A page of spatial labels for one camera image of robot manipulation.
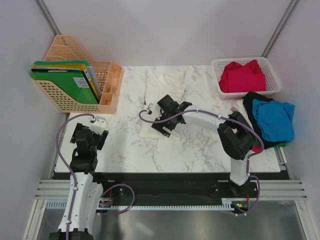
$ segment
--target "white garment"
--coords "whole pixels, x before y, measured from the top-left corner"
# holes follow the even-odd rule
[[[249,124],[249,126],[254,129],[254,127],[252,126],[250,120],[249,120],[249,117],[248,117],[248,114],[247,114],[247,110],[245,109],[245,106],[244,106],[244,100],[241,99],[241,100],[237,100],[234,102],[233,106],[238,109],[238,112],[242,114],[242,116],[244,117],[244,119],[246,120],[246,122]]]
[[[160,114],[160,107],[157,102],[165,95],[169,95],[178,103],[181,102],[181,97],[185,92],[186,85],[184,84],[185,72],[175,70],[171,74],[162,74],[155,72],[153,69],[146,70],[146,91],[144,109],[147,109],[149,104],[152,104],[152,114],[142,114],[146,120],[154,121]],[[152,123],[142,122],[139,137],[146,139],[168,139],[157,130],[151,128]],[[169,137],[171,140],[179,141],[180,135],[172,131]]]

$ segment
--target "marble table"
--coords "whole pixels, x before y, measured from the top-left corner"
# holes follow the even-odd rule
[[[101,114],[106,118],[109,135],[98,151],[96,172],[113,173],[226,173],[230,172],[230,157],[224,152],[219,136],[194,125],[177,126],[179,142],[168,139],[139,138],[141,120],[138,112],[143,109],[146,91],[146,69],[160,73],[173,70],[185,71],[187,84],[182,100],[199,108],[217,113],[231,113],[233,100],[220,100],[216,89],[209,90],[213,81],[209,65],[193,66],[128,66],[124,67],[122,87],[116,114]],[[70,143],[77,123],[89,126],[90,117],[84,116],[67,125],[61,152],[68,163],[75,144]],[[68,172],[59,158],[56,172]],[[250,172],[280,172],[274,149],[251,158]]]

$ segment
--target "pile of clothes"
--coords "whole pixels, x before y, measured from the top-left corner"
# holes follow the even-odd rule
[[[224,93],[266,91],[266,76],[258,61],[252,60],[242,66],[235,61],[225,66],[219,86]]]
[[[264,149],[284,147],[287,142],[294,139],[292,121],[295,105],[281,103],[256,92],[248,92],[243,100],[233,104],[232,110],[244,116],[251,128],[262,139]],[[259,150],[260,143],[257,141],[253,151]]]

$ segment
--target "wall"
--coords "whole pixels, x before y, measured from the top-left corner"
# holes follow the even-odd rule
[[[295,138],[284,148],[288,166],[302,180],[320,224],[319,12],[320,1],[300,1],[268,58],[282,81],[276,99],[295,104]]]
[[[290,0],[44,0],[62,34],[121,66],[260,56]]]
[[[35,2],[3,1],[0,23],[0,238],[19,240],[64,114],[28,76],[54,38]]]

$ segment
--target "white plastic basket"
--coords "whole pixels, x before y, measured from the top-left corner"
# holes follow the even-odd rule
[[[258,94],[263,96],[269,96],[270,94],[278,93],[281,91],[280,81],[272,68],[270,62],[265,57],[239,57],[239,58],[224,58],[224,59],[215,59],[211,62],[213,69],[214,80],[211,82],[211,79],[208,79],[208,85],[211,90],[214,91],[215,86],[218,89],[219,97],[222,100],[232,100],[232,99],[241,99],[248,92],[232,92],[225,93],[221,91],[219,82],[221,80],[221,75],[227,66],[231,62],[237,62],[241,65],[245,65],[252,60],[257,60],[262,72],[265,75],[266,91],[257,91]]]

